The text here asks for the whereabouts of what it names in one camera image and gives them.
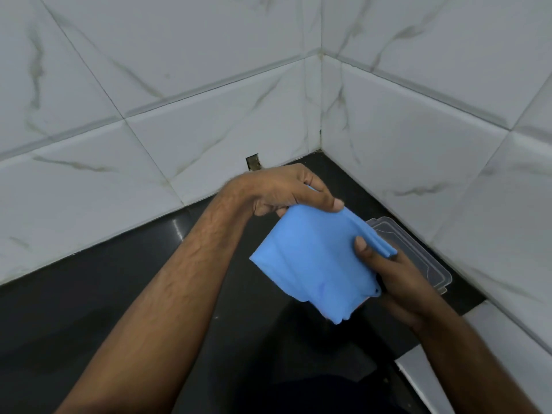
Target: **cleaning cloth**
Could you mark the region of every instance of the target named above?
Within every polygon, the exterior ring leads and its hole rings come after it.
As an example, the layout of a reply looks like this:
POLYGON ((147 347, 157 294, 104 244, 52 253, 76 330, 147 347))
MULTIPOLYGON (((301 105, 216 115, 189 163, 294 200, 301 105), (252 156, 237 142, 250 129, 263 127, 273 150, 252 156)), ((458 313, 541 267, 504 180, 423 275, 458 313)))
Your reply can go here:
POLYGON ((349 209, 324 212, 291 206, 250 259, 288 295, 310 301, 335 324, 381 288, 376 274, 356 257, 353 242, 362 236, 383 257, 397 251, 349 209))

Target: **person's left arm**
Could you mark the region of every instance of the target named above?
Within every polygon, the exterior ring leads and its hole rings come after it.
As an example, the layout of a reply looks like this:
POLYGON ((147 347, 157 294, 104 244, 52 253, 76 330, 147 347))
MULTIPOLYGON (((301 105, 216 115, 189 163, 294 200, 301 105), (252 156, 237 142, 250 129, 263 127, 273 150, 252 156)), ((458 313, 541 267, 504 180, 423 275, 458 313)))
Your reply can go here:
POLYGON ((245 224, 252 215, 276 211, 281 216, 297 203, 325 211, 343 208, 301 164, 228 182, 56 412, 169 412, 193 366, 245 224))

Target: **person's right arm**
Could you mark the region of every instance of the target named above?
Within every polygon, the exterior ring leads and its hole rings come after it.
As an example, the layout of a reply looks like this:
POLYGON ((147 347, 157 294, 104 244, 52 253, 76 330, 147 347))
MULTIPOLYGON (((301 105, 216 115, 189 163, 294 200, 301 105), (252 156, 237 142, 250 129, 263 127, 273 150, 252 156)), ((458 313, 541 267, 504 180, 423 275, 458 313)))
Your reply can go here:
POLYGON ((538 413, 483 340, 414 264, 398 251, 388 260, 357 237, 357 256, 378 272, 387 292, 383 305, 416 334, 457 414, 538 413))

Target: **hand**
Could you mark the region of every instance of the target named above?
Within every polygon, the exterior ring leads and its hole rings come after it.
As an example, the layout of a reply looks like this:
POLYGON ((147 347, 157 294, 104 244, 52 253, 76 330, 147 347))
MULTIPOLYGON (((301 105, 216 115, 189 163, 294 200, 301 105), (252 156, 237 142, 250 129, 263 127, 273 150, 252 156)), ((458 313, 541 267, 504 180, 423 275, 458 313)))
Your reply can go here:
POLYGON ((251 195, 252 211, 257 216, 276 211, 281 217, 288 206, 296 204, 327 212, 339 212, 344 207, 343 201, 334 198, 324 182, 303 164, 245 173, 231 185, 251 195))
POLYGON ((354 249, 358 258, 382 277, 387 288, 387 293, 380 298, 382 305, 415 332, 446 306, 444 299, 401 250, 386 259, 368 247, 362 237, 355 238, 354 249))

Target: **transparent lid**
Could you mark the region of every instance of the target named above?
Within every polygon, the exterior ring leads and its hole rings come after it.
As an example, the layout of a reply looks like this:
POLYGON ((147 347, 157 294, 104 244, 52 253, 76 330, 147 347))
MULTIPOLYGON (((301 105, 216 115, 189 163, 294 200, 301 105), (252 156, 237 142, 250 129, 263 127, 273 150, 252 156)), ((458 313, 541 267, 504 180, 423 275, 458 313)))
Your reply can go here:
POLYGON ((450 272, 393 219, 384 216, 367 222, 383 239, 397 244, 439 293, 446 292, 445 286, 452 282, 450 272))

